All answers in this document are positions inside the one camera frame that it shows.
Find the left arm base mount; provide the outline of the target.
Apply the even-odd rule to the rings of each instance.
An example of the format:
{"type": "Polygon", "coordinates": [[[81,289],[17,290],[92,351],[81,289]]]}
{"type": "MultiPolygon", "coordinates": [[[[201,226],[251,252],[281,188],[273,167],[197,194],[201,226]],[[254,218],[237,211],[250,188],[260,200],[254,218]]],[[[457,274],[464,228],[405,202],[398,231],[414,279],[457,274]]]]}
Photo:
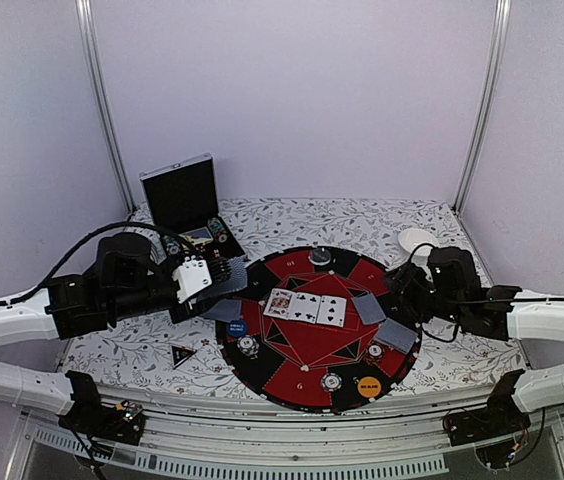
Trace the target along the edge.
{"type": "Polygon", "coordinates": [[[65,415],[58,416],[61,427],[87,437],[133,446],[140,444],[146,423],[141,404],[122,400],[114,406],[106,406],[90,375],[69,371],[65,377],[72,388],[73,406],[65,415]]]}

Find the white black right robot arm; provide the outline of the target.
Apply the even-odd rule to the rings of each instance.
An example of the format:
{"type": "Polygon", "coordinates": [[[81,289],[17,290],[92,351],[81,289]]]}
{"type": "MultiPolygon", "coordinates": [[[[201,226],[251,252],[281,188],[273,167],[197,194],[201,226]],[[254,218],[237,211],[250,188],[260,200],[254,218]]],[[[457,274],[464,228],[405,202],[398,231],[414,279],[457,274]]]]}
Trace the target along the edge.
{"type": "MultiPolygon", "coordinates": [[[[493,340],[564,343],[564,296],[513,285],[483,286],[472,254],[458,247],[432,247],[426,265],[407,260],[385,276],[393,312],[415,323],[433,318],[459,331],[493,340]]],[[[564,404],[564,363],[503,375],[479,415],[479,427],[499,436],[518,414],[564,404]]]]}

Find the aluminium poker chip case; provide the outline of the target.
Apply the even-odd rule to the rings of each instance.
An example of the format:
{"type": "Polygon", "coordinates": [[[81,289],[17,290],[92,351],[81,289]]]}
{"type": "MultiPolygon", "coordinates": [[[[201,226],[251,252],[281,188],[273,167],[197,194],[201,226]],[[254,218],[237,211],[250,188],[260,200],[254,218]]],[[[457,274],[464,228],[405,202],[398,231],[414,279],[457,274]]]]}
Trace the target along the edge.
{"type": "Polygon", "coordinates": [[[228,231],[228,240],[225,243],[214,240],[207,245],[193,246],[201,251],[216,251],[225,258],[245,255],[219,214],[211,154],[205,153],[142,173],[140,181],[156,225],[181,236],[184,232],[207,227],[210,218],[218,217],[228,231]]]}

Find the aluminium frame post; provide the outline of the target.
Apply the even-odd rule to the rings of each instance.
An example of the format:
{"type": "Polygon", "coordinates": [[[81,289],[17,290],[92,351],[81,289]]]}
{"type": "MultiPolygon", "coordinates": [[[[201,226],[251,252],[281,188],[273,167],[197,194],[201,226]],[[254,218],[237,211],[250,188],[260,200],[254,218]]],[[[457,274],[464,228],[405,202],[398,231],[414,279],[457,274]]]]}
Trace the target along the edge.
{"type": "Polygon", "coordinates": [[[102,70],[98,49],[92,2],[89,0],[76,0],[75,6],[87,71],[92,85],[96,109],[103,131],[113,176],[118,186],[125,209],[129,213],[133,213],[136,209],[136,202],[133,197],[128,173],[123,162],[106,91],[104,72],[102,70]]]}
{"type": "Polygon", "coordinates": [[[495,2],[495,14],[482,93],[480,96],[474,128],[471,134],[467,157],[452,205],[452,209],[458,217],[461,217],[466,209],[471,186],[476,175],[481,150],[486,137],[488,123],[497,90],[497,83],[506,49],[511,7],[511,0],[497,0],[495,2]]]}

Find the blue small blind button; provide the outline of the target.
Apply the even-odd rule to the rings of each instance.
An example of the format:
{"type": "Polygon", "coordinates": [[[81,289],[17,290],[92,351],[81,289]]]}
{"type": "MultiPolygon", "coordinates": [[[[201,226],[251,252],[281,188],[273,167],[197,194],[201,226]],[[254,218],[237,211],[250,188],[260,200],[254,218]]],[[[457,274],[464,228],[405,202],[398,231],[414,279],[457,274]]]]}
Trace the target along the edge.
{"type": "Polygon", "coordinates": [[[226,332],[232,338],[241,338],[248,334],[248,325],[243,320],[234,320],[226,326],[226,332]]]}

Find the left aluminium frame post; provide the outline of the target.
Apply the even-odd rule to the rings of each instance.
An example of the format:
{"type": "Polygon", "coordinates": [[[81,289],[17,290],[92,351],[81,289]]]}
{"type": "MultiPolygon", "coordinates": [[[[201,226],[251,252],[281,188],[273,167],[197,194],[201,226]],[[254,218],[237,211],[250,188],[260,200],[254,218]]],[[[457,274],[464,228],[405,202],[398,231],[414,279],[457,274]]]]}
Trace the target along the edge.
{"type": "Polygon", "coordinates": [[[75,6],[87,71],[92,85],[96,109],[103,131],[113,176],[118,186],[125,209],[129,213],[133,213],[136,209],[136,202],[133,197],[128,173],[123,162],[106,91],[104,72],[102,70],[98,49],[92,2],[89,0],[76,0],[75,6]]]}

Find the round red black poker mat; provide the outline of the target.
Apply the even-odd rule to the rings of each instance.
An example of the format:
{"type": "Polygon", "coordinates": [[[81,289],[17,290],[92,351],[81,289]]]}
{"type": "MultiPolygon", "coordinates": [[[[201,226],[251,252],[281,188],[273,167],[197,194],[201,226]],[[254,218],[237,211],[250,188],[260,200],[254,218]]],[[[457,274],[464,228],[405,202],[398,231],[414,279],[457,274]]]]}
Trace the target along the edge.
{"type": "Polygon", "coordinates": [[[259,343],[259,352],[248,357],[237,349],[237,340],[226,332],[229,323],[216,325],[216,339],[227,364],[236,377],[254,394],[285,408],[311,413],[339,413],[359,408],[388,394],[413,367],[421,346],[422,333],[416,325],[404,325],[418,333],[408,354],[383,346],[378,365],[364,361],[366,348],[383,322],[365,326],[352,298],[372,293],[384,310],[384,282],[387,268],[356,252],[327,247],[332,261],[314,266],[310,247],[297,247],[273,253],[252,263],[247,287],[235,294],[242,301],[243,320],[248,334],[259,343]],[[279,319],[263,314],[274,288],[313,295],[347,299],[342,328],[279,319]],[[320,386],[327,372],[342,377],[342,387],[332,393],[320,386]],[[382,383],[376,398],[367,399],[357,391],[357,382],[373,376],[382,383]]]}

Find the aluminium front rail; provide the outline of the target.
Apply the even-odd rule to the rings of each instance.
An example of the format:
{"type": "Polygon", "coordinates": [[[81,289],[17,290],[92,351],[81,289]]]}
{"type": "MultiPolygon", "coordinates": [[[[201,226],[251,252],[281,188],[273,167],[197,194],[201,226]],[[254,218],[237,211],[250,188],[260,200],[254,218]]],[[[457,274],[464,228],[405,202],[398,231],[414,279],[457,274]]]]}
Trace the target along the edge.
{"type": "Polygon", "coordinates": [[[87,442],[47,414],[23,412],[10,479],[564,479],[564,408],[531,418],[512,465],[485,456],[509,436],[455,446],[442,422],[487,392],[387,396],[341,414],[287,410],[261,399],[133,391],[146,425],[136,446],[87,442]]]}

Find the white ceramic bowl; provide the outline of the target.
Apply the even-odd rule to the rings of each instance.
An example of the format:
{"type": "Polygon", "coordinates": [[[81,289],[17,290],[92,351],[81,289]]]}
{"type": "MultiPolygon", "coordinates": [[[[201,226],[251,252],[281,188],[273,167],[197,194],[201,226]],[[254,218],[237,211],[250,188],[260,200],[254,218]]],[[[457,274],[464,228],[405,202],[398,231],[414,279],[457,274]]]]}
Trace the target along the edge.
{"type": "Polygon", "coordinates": [[[430,232],[419,228],[408,228],[398,234],[398,244],[408,254],[428,256],[433,248],[438,248],[438,239],[430,232]]]}

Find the red poker chip stack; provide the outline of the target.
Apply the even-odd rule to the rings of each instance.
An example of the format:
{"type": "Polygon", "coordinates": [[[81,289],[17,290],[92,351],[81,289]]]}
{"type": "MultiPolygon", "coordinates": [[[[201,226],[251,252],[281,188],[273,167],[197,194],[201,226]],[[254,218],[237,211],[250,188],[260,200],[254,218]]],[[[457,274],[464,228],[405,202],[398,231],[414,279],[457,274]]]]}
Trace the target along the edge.
{"type": "Polygon", "coordinates": [[[368,364],[378,365],[382,362],[385,350],[382,345],[371,343],[365,350],[364,361],[368,364]]]}

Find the single blue playing card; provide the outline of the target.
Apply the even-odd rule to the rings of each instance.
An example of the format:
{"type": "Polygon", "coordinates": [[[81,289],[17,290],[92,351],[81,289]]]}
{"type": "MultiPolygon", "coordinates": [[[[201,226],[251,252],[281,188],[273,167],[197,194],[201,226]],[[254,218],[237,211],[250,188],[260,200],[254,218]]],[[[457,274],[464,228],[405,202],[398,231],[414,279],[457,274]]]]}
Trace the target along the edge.
{"type": "Polygon", "coordinates": [[[418,333],[387,318],[378,328],[374,341],[402,354],[408,354],[418,339],[418,333]]]}

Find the orange big blind button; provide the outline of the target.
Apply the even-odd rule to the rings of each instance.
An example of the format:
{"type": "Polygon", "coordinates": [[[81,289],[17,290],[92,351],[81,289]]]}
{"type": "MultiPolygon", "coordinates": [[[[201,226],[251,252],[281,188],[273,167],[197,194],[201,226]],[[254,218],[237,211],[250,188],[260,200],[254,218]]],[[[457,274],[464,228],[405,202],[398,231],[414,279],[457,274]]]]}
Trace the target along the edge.
{"type": "Polygon", "coordinates": [[[382,383],[376,377],[366,376],[357,382],[357,391],[364,398],[376,398],[382,391],[382,383]]]}

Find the black triangular card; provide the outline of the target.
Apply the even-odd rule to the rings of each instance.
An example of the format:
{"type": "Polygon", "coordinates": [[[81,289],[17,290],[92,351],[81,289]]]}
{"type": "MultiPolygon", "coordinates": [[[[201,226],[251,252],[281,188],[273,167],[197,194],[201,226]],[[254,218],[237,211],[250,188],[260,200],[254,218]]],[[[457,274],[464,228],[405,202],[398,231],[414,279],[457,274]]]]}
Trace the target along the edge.
{"type": "Polygon", "coordinates": [[[196,351],[193,350],[193,349],[180,347],[180,346],[172,346],[171,347],[171,355],[172,355],[173,368],[177,369],[184,362],[191,359],[195,354],[196,354],[196,351]]]}

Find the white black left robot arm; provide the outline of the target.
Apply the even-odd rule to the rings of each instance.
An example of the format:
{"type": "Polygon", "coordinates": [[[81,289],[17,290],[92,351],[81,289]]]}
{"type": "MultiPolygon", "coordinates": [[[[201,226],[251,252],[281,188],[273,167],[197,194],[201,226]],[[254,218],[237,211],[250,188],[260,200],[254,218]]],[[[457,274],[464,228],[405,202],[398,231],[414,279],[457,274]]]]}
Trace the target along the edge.
{"type": "MultiPolygon", "coordinates": [[[[184,306],[211,286],[200,254],[156,263],[151,249],[140,234],[106,237],[84,273],[51,276],[27,293],[0,299],[0,346],[104,331],[127,318],[184,306]]],[[[0,401],[71,414],[90,434],[103,433],[111,423],[94,381],[80,372],[52,374],[0,362],[0,401]]]]}

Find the clear dealer button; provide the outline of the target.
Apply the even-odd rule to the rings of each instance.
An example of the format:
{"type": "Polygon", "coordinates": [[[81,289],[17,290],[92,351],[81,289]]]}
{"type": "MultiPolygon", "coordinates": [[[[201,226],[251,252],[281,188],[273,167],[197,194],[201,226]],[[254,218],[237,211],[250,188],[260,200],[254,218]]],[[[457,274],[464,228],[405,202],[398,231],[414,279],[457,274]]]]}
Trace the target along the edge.
{"type": "Polygon", "coordinates": [[[314,266],[325,266],[332,261],[332,255],[327,248],[316,247],[309,252],[309,261],[314,266]]]}

